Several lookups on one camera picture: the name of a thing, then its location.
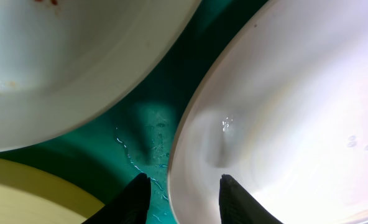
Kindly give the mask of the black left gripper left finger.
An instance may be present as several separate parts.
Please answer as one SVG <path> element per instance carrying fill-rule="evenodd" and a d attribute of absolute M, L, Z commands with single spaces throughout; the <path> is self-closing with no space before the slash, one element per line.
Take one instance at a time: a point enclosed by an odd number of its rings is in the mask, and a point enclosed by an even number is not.
<path fill-rule="evenodd" d="M 144 173 L 133 178 L 113 200 L 83 224 L 145 224 L 150 207 L 151 181 Z"/>

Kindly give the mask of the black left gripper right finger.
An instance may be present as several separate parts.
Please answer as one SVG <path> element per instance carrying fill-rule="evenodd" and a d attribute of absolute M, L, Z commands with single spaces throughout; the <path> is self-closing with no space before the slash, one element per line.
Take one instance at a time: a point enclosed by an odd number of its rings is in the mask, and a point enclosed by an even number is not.
<path fill-rule="evenodd" d="M 222 224 L 282 224 L 228 174 L 219 182 L 219 212 Z"/>

